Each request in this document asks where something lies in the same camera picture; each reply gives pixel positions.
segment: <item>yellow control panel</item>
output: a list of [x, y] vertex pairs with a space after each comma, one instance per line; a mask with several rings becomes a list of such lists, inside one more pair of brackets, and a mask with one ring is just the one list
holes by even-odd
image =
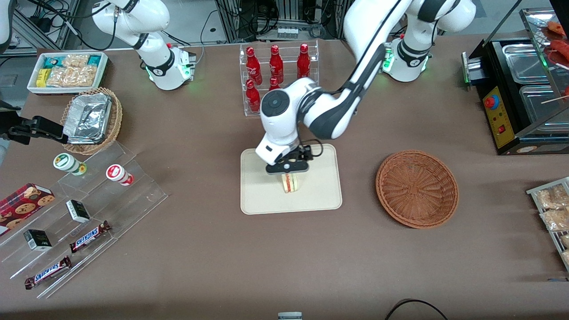
[[500, 95], [498, 87], [490, 91], [490, 93], [484, 97], [482, 103], [484, 104], [486, 115], [488, 115], [488, 121], [490, 122], [490, 128], [492, 128], [496, 146], [501, 148], [508, 142], [514, 140], [514, 130], [510, 124], [506, 108], [504, 108], [504, 104], [502, 103], [502, 96]]

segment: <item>red cookie box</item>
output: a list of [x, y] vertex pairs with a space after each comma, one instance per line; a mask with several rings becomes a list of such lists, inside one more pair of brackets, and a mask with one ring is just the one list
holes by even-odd
[[0, 236], [13, 229], [55, 197], [47, 188], [28, 183], [0, 201]]

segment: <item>metal pan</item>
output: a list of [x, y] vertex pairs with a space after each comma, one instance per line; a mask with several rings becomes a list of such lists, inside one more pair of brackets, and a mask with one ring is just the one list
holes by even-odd
[[[523, 104], [526, 107], [527, 115], [532, 122], [536, 122], [541, 117], [546, 117], [559, 108], [559, 103], [542, 102], [555, 98], [555, 94], [550, 85], [526, 85], [519, 90]], [[567, 132], [569, 131], [569, 110], [558, 114], [547, 121], [538, 130], [543, 132]]]
[[519, 84], [547, 84], [547, 76], [531, 44], [509, 44], [502, 48], [514, 81]]

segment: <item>small bottle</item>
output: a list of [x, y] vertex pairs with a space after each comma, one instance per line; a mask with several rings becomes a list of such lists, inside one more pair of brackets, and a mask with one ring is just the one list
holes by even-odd
[[123, 186], [129, 186], [134, 182], [133, 175], [126, 172], [121, 165], [111, 165], [106, 171], [106, 176], [109, 180], [116, 181]]
[[269, 61], [271, 68], [271, 77], [275, 77], [278, 83], [283, 83], [285, 80], [285, 69], [283, 66], [283, 58], [279, 54], [279, 46], [274, 44], [271, 46], [271, 60]]
[[310, 57], [308, 55], [308, 45], [300, 45], [300, 55], [296, 61], [296, 78], [310, 77]]
[[248, 47], [247, 52], [247, 73], [249, 78], [255, 81], [255, 84], [261, 85], [263, 83], [263, 76], [261, 75], [261, 64], [259, 59], [255, 56], [255, 49]]
[[247, 103], [249, 104], [249, 108], [253, 113], [259, 113], [261, 108], [261, 98], [259, 97], [259, 91], [255, 88], [255, 84], [251, 79], [247, 79], [245, 82], [247, 85], [247, 91], [245, 91], [245, 95], [247, 95]]
[[53, 166], [72, 175], [83, 175], [87, 172], [87, 165], [68, 153], [60, 153], [53, 159]]
[[269, 86], [269, 91], [281, 88], [281, 86], [279, 85], [279, 80], [277, 80], [277, 78], [275, 78], [275, 77], [271, 77], [271, 80], [269, 80], [269, 83], [271, 84], [271, 86]]

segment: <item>yellow snack box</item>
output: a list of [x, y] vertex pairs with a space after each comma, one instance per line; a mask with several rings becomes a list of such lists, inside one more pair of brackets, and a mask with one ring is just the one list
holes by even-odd
[[38, 78], [36, 80], [36, 87], [45, 88], [47, 78], [50, 77], [51, 69], [40, 69], [38, 72]]

